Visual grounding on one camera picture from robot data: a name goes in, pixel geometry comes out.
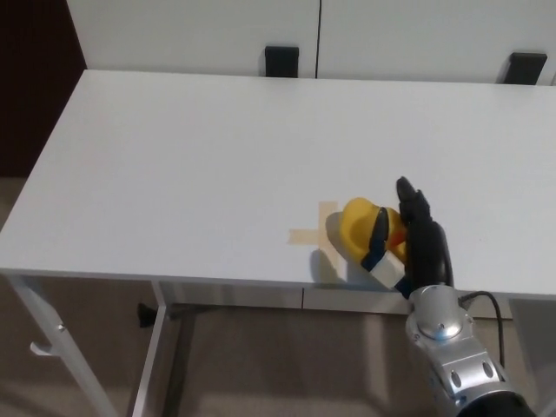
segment masking tape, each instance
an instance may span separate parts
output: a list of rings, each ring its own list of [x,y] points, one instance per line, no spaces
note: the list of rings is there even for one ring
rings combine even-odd
[[[319,202],[318,229],[294,228],[289,230],[290,245],[317,245],[319,253],[319,279],[324,283],[338,282],[340,254],[328,239],[327,219],[338,211],[338,202]]]

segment beige floor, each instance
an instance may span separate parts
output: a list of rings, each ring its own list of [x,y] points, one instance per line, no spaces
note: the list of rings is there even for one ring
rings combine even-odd
[[[21,181],[0,179],[0,225]],[[142,368],[149,331],[136,324],[138,282],[47,280],[45,289],[122,415]],[[0,416],[94,413],[56,358],[29,351],[43,337],[0,279]],[[181,416],[431,415],[407,358],[405,318],[373,314],[222,308],[199,315]],[[497,353],[496,323],[478,321]],[[513,323],[505,323],[507,371],[534,402]]]

